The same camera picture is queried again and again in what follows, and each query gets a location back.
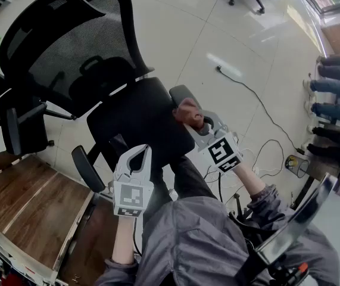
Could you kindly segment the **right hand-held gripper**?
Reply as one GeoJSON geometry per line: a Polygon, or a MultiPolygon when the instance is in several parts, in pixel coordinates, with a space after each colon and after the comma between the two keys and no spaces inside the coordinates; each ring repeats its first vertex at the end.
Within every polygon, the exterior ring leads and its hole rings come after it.
{"type": "Polygon", "coordinates": [[[219,172],[227,173],[243,162],[236,134],[212,111],[201,110],[204,124],[195,129],[183,124],[198,146],[198,154],[219,172]]]}

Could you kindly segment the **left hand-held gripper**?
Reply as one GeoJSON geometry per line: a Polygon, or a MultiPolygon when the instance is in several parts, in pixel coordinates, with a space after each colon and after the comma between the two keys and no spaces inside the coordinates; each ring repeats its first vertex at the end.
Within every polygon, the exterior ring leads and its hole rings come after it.
{"type": "Polygon", "coordinates": [[[148,144],[135,146],[120,156],[109,183],[116,216],[138,218],[145,212],[154,190],[151,163],[152,149],[148,144]]]}

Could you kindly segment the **reddish-brown cloth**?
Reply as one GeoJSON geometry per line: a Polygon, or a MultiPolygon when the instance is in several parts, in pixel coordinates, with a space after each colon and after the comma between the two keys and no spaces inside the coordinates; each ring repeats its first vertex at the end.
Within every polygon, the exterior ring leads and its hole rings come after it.
{"type": "Polygon", "coordinates": [[[192,98],[185,98],[173,110],[173,116],[177,122],[184,123],[194,129],[200,130],[204,127],[204,115],[192,98]]]}

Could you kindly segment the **black chair armrest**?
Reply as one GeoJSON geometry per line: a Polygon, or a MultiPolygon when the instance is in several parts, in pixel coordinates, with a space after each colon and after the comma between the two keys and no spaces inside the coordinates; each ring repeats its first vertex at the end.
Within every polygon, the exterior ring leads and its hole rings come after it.
{"type": "Polygon", "coordinates": [[[185,85],[178,85],[169,91],[171,100],[173,101],[173,111],[181,109],[196,108],[201,109],[201,106],[193,93],[185,85]]]}
{"type": "Polygon", "coordinates": [[[100,193],[105,189],[105,185],[94,168],[95,161],[101,151],[95,144],[91,150],[86,153],[82,145],[78,145],[72,152],[74,164],[85,184],[95,193],[100,193]]]}

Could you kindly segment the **person's right forearm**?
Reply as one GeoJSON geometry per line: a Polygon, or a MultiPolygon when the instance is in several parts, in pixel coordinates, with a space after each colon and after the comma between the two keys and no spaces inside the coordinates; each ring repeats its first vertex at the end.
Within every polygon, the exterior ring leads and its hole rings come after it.
{"type": "Polygon", "coordinates": [[[266,184],[245,163],[239,163],[233,171],[251,197],[265,189],[266,184]]]}

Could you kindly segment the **person's left forearm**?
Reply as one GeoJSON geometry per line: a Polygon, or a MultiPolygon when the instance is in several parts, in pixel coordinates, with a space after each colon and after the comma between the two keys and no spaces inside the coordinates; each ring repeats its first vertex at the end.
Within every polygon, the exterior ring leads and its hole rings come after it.
{"type": "Polygon", "coordinates": [[[122,265],[134,262],[133,229],[135,220],[131,217],[118,217],[116,238],[114,242],[112,260],[122,265]]]}

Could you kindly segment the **person's grey jacket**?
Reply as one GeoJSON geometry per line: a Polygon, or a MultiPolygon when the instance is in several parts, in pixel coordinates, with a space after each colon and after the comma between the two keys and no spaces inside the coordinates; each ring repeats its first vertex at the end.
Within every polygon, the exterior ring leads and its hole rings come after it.
{"type": "MultiPolygon", "coordinates": [[[[274,185],[266,186],[248,207],[261,229],[277,231],[294,214],[274,185]]],[[[244,286],[234,276],[249,256],[245,238],[219,200],[189,197],[165,204],[142,234],[139,264],[106,260],[95,286],[244,286]]],[[[285,253],[283,265],[308,264],[313,285],[339,286],[339,257],[313,224],[285,253]]]]}

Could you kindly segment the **dark wooden desk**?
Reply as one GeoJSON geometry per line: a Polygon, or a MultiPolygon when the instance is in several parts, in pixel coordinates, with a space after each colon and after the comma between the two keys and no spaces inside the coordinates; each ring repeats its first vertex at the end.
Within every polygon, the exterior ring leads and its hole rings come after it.
{"type": "Polygon", "coordinates": [[[0,286],[93,286],[116,229],[110,199],[35,156],[0,153],[0,286]]]}

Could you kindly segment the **black mesh office chair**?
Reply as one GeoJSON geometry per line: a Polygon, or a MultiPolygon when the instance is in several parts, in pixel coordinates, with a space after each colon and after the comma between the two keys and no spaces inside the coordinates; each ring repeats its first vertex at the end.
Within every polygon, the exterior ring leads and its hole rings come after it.
{"type": "Polygon", "coordinates": [[[173,118],[173,101],[142,58],[132,0],[35,0],[11,24],[0,68],[18,90],[46,100],[87,129],[72,126],[79,143],[56,168],[80,179],[77,161],[102,158],[114,169],[121,136],[129,147],[148,144],[164,167],[194,142],[173,118]]]}

